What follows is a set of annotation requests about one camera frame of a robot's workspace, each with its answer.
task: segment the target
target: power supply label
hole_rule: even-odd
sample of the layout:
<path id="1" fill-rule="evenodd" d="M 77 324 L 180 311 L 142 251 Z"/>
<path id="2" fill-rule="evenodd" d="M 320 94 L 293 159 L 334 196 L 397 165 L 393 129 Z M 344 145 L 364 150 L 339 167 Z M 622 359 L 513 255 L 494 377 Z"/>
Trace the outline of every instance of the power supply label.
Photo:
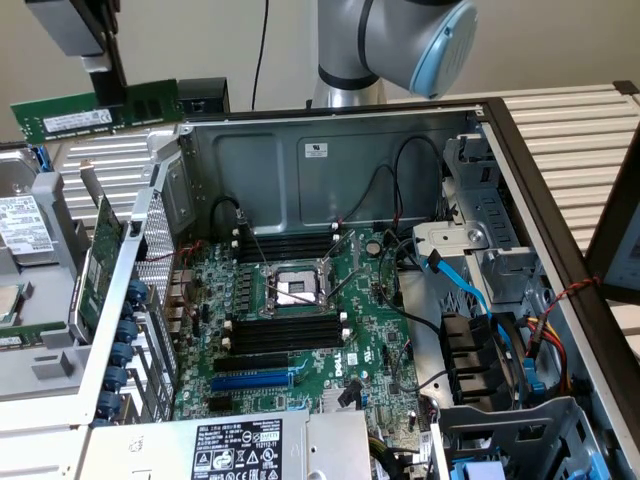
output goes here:
<path id="1" fill-rule="evenodd" d="M 200 425 L 192 480 L 279 480 L 282 420 Z"/>

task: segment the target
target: warning label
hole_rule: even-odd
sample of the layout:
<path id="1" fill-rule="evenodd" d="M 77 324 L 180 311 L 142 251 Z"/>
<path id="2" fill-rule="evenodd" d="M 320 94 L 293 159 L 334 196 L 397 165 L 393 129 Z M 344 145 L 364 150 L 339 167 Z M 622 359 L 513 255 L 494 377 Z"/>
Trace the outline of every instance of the warning label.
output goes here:
<path id="1" fill-rule="evenodd" d="M 198 427 L 192 480 L 279 480 L 282 420 Z"/>
<path id="2" fill-rule="evenodd" d="M 38 204 L 30 195 L 0 198 L 0 235 L 14 255 L 53 250 Z"/>

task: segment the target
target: motherboard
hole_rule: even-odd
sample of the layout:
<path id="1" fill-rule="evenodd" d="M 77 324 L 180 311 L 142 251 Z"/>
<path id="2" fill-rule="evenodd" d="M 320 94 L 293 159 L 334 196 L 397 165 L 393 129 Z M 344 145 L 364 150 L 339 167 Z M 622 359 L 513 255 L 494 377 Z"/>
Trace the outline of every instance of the motherboard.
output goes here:
<path id="1" fill-rule="evenodd" d="M 239 263 L 231 243 L 214 244 L 192 255 L 192 273 L 176 272 L 193 280 L 181 282 L 177 294 L 192 310 L 176 342 L 174 420 L 357 408 L 365 411 L 369 432 L 389 446 L 419 445 L 417 395 L 401 393 L 396 383 L 415 385 L 411 355 L 392 378 L 408 329 L 380 295 L 393 291 L 389 262 L 378 281 L 382 234 L 345 235 L 330 257 L 268 265 Z M 265 327 L 292 336 L 271 338 Z M 249 364 L 240 368 L 239 358 Z M 252 361 L 277 368 L 247 375 Z M 243 372 L 230 373 L 234 368 Z M 251 388 L 254 381 L 258 387 Z M 355 402 L 348 401 L 352 393 Z"/>

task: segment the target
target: green motherboard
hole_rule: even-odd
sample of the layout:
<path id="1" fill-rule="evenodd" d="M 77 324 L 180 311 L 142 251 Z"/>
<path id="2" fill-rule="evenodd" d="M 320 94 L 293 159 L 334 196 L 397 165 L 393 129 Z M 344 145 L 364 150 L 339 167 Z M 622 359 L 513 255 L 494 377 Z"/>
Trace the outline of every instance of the green motherboard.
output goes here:
<path id="1" fill-rule="evenodd" d="M 367 256 L 364 251 L 366 242 L 381 242 L 382 234 L 373 233 L 371 229 L 358 229 L 352 239 L 331 258 L 332 280 L 329 287 L 338 285 L 359 264 L 349 283 L 331 299 L 332 307 L 346 312 L 352 331 L 344 346 L 290 352 L 289 366 L 296 371 L 292 385 L 224 392 L 232 399 L 232 409 L 226 412 L 212 412 L 209 400 L 218 395 L 211 392 L 211 381 L 218 375 L 214 371 L 214 360 L 229 356 L 222 347 L 223 325 L 230 301 L 227 285 L 234 289 L 231 298 L 234 315 L 243 309 L 246 321 L 260 322 L 266 296 L 265 278 L 261 274 L 263 266 L 256 263 L 238 265 L 227 245 L 213 245 L 193 256 L 189 268 L 194 271 L 197 288 L 191 302 L 201 311 L 208 309 L 208 321 L 200 322 L 198 336 L 193 334 L 192 322 L 183 322 L 177 345 L 180 381 L 174 420 L 305 408 L 312 413 L 321 412 L 326 403 L 335 398 L 332 394 L 344 389 L 353 379 L 359 379 L 363 386 L 362 407 L 369 431 L 384 437 L 389 446 L 415 449 L 419 445 L 418 426 L 410 426 L 408 417 L 409 412 L 418 411 L 417 395 L 399 391 L 391 377 L 391 368 L 408 340 L 407 322 L 376 295 L 375 290 L 380 287 L 379 259 Z M 359 258 L 355 263 L 354 256 Z M 308 264 L 305 261 L 290 263 Z M 382 284 L 390 285 L 391 281 L 391 266 L 385 262 Z M 287 315 L 295 315 L 308 308 L 289 307 Z M 398 370 L 397 381 L 405 386 L 416 383 L 413 363 L 406 355 Z"/>

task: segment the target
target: green ram module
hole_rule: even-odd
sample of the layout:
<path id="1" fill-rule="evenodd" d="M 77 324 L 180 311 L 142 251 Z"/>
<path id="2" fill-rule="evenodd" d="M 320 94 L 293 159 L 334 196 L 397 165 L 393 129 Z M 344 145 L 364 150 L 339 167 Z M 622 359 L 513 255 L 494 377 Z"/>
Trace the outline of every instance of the green ram module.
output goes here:
<path id="1" fill-rule="evenodd" d="M 114 134 L 183 119 L 175 80 L 129 86 L 125 104 L 111 108 L 98 105 L 92 92 L 18 103 L 11 109 L 26 140 L 33 144 Z"/>

